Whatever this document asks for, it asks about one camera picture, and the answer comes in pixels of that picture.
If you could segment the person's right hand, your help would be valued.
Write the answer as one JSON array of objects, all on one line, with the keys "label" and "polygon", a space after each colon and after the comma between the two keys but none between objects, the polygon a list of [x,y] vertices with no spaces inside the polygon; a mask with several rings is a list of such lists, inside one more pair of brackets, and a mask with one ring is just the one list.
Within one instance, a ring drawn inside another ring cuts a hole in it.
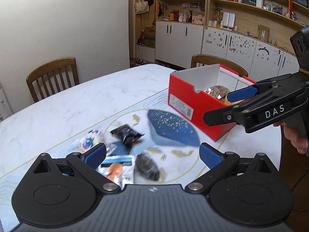
[{"label": "person's right hand", "polygon": [[292,143],[293,147],[297,149],[298,153],[306,154],[308,150],[308,140],[306,138],[299,137],[294,129],[291,129],[282,121],[274,123],[273,126],[283,126],[286,139]]}]

